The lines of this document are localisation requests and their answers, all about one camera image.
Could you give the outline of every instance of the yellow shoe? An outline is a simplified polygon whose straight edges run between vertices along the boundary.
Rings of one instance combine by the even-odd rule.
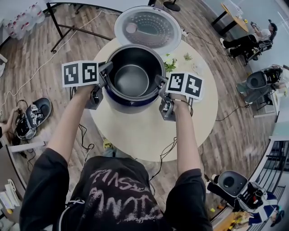
[[[103,141],[103,149],[106,149],[106,148],[113,148],[112,143],[109,142],[108,139],[105,139],[105,140]]]

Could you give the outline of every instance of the pot rim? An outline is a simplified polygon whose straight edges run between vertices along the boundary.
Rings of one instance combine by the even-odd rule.
[[[154,55],[156,57],[156,59],[158,60],[160,66],[161,66],[161,69],[162,69],[162,76],[165,75],[165,67],[164,67],[164,63],[163,63],[163,60],[162,58],[158,55],[158,53],[156,53],[154,50],[152,50],[151,48],[147,47],[147,46],[144,46],[144,45],[139,45],[139,44],[128,44],[128,45],[124,45],[124,46],[121,46],[119,48],[117,48],[114,52],[112,52],[112,54],[108,57],[106,63],[110,62],[112,60],[112,58],[120,51],[124,50],[124,49],[127,49],[127,48],[141,48],[141,49],[144,49],[148,52],[150,52],[152,55]],[[137,97],[133,97],[133,96],[128,96],[128,95],[125,95],[123,93],[121,93],[120,91],[118,91],[114,85],[111,83],[110,81],[110,78],[109,78],[109,74],[105,77],[106,78],[106,82],[107,82],[107,85],[108,87],[111,89],[111,91],[116,94],[118,97],[120,98],[124,98],[126,100],[130,100],[130,101],[143,101],[143,100],[147,100],[147,99],[150,99],[151,97],[154,97],[156,94],[158,94],[158,91],[159,91],[159,88],[158,86],[156,86],[156,89],[154,89],[151,93],[147,94],[147,95],[144,95],[144,96],[137,96]]]

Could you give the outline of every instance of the inner pot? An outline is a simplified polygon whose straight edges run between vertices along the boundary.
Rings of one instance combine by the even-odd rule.
[[[144,106],[158,97],[157,74],[164,76],[161,57],[143,45],[126,45],[114,51],[107,60],[113,69],[106,79],[108,95],[125,106]]]

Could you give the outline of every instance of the small wooden table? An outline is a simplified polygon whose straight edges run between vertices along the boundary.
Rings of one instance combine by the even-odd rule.
[[[96,55],[95,61],[106,61],[109,55],[121,47],[115,38],[106,44]],[[191,55],[191,61],[185,61],[184,54]],[[200,146],[209,136],[216,120],[218,111],[218,93],[214,77],[202,56],[189,44],[181,41],[171,53],[177,59],[175,71],[194,72],[196,65],[202,71],[199,75],[205,80],[204,97],[194,102],[194,129],[197,145]],[[90,110],[91,116],[100,132],[118,149],[134,158],[159,161],[163,149],[173,142],[176,136],[176,123],[164,121],[158,107],[159,97],[149,108],[137,114],[124,114],[110,107],[108,95],[103,89],[103,100],[97,110]],[[177,158],[174,148],[163,161]]]
[[[228,9],[225,7],[225,5],[223,3],[221,3],[221,6],[224,8],[224,12],[216,18],[215,21],[212,22],[212,26],[214,26],[222,17],[224,17],[226,14],[230,15],[234,20],[225,28],[223,28],[221,31],[219,31],[219,34],[221,36],[223,36],[226,32],[228,32],[230,29],[232,29],[234,26],[236,26],[237,24],[246,32],[249,32],[249,29],[246,25],[246,23],[244,22],[244,20],[237,18],[236,16],[233,17],[230,12],[228,11]]]

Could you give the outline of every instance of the wooden table top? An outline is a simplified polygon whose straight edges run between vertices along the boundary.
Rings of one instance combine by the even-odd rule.
[[[113,39],[105,45],[95,57],[95,61],[106,61],[109,55],[121,44]],[[191,61],[184,60],[184,54],[191,55]],[[218,93],[214,77],[202,58],[189,44],[181,41],[180,45],[171,53],[177,59],[178,67],[175,71],[200,72],[204,79],[204,97],[200,102],[194,102],[194,129],[196,141],[200,146],[209,136],[217,116]],[[173,142],[176,136],[176,123],[164,121],[158,107],[159,97],[149,108],[137,114],[124,114],[110,107],[103,89],[103,100],[97,110],[90,110],[92,118],[100,132],[118,149],[134,158],[159,161],[163,149]],[[163,161],[177,158],[176,147]]]
[[[239,18],[237,18],[236,16],[233,17],[223,3],[221,3],[221,6],[224,8],[224,10],[227,12],[227,14],[230,15],[230,16],[234,19],[234,21],[235,21],[244,31],[249,32],[249,29],[248,29],[248,27],[247,27],[247,24],[244,22],[243,19],[239,19]]]

